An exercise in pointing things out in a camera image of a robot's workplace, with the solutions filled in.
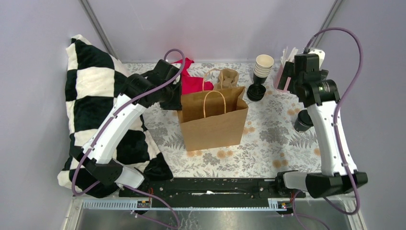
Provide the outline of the brown paper bag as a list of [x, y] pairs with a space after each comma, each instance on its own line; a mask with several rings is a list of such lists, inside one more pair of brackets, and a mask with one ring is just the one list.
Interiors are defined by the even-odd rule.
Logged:
[[245, 89], [239, 86], [180, 97], [178, 119], [187, 151], [240, 144], [248, 114]]

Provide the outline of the black paper coffee cup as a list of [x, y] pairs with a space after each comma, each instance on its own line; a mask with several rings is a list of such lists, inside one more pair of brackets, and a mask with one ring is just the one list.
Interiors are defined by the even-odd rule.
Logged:
[[297, 117], [297, 119], [296, 119], [296, 121], [295, 121], [295, 124], [294, 124], [294, 129], [297, 131], [297, 132], [306, 132], [307, 130], [309, 130], [311, 127], [313, 127], [313, 126], [306, 126], [306, 125], [303, 125], [302, 123], [300, 123], [299, 121], [298, 121], [298, 117]]

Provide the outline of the black plastic cup lid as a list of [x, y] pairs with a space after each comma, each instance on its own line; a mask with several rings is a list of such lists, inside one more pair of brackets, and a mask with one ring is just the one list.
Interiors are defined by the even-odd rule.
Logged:
[[298, 121], [306, 126], [313, 126], [312, 119], [306, 109], [302, 110], [298, 114]]

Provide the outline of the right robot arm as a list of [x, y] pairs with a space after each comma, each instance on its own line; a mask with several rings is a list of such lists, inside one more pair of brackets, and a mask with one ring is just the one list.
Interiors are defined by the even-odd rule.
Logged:
[[288, 79], [288, 91], [303, 103], [295, 122], [304, 130], [314, 127], [321, 153], [321, 172], [285, 171], [275, 178], [275, 193], [287, 197], [293, 191], [308, 192], [313, 198], [347, 194], [368, 182], [365, 172], [354, 163], [346, 143], [340, 113], [336, 112], [340, 96], [336, 83], [320, 69], [318, 54], [295, 55], [286, 62], [281, 80]]

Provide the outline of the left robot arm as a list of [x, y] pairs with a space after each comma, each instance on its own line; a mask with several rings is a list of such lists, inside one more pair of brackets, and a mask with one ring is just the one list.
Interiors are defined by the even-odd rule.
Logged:
[[165, 110], [180, 110], [181, 72], [159, 60], [155, 67], [142, 74], [132, 74], [124, 82], [116, 104], [95, 134], [82, 146], [74, 147], [71, 156], [84, 165], [98, 183], [129, 187], [137, 197], [148, 192], [144, 175], [113, 158], [113, 152], [129, 130], [131, 124], [155, 103]]

